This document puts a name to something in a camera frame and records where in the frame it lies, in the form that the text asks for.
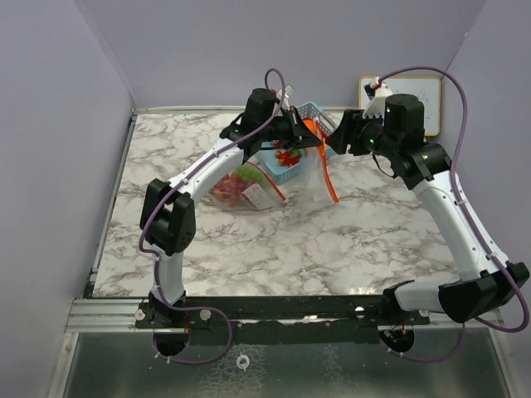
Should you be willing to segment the green grape bunch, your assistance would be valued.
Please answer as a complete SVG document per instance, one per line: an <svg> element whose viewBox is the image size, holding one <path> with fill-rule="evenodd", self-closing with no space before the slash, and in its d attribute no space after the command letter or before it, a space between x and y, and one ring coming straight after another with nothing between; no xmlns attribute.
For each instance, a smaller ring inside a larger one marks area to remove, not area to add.
<svg viewBox="0 0 531 398"><path fill-rule="evenodd" d="M240 178L243 183L258 183L265 184L267 182L263 171L254 163L244 163L238 167L234 173Z"/></svg>

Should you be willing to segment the clear zip bag orange zipper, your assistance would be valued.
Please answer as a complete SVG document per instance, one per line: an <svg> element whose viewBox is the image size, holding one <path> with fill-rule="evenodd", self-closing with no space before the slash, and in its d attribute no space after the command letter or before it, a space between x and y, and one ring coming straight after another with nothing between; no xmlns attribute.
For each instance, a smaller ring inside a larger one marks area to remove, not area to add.
<svg viewBox="0 0 531 398"><path fill-rule="evenodd" d="M224 176L231 175L234 171L229 172ZM246 206L229 207L223 205L211 194L212 188L208 191L205 198L209 203L224 211L264 211L274 207L283 206L287 201L287 197L264 171L263 173L267 180L265 184L247 183L249 187L244 191L244 195L247 197L249 204Z"/></svg>

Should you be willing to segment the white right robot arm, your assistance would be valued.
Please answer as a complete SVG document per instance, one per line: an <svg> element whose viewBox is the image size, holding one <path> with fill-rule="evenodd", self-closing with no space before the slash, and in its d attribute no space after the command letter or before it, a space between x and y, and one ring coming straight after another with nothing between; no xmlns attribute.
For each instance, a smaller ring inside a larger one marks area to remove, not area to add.
<svg viewBox="0 0 531 398"><path fill-rule="evenodd" d="M411 311L444 313L457 323L499 308L529 279L525 263L513 263L490 239L469 208L451 157L424 138L424 104L409 94L373 99L374 112L348 109L326 143L337 153L372 154L391 163L431 214L448 245L457 269L450 282L408 281L385 289L382 317L399 324Z"/></svg>

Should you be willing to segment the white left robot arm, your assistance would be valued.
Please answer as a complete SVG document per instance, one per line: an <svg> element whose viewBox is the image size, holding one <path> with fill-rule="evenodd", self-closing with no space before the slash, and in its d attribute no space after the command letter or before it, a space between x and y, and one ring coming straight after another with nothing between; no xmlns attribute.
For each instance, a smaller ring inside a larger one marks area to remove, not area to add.
<svg viewBox="0 0 531 398"><path fill-rule="evenodd" d="M158 303L154 317L165 327L183 317L183 252L196 234L195 207L230 172L242 166L263 143L288 149L318 145L299 111L290 105L291 88L254 89L244 111L219 133L217 141L192 166L168 181L155 178L147 186L140 217L139 250L153 255L151 290Z"/></svg>

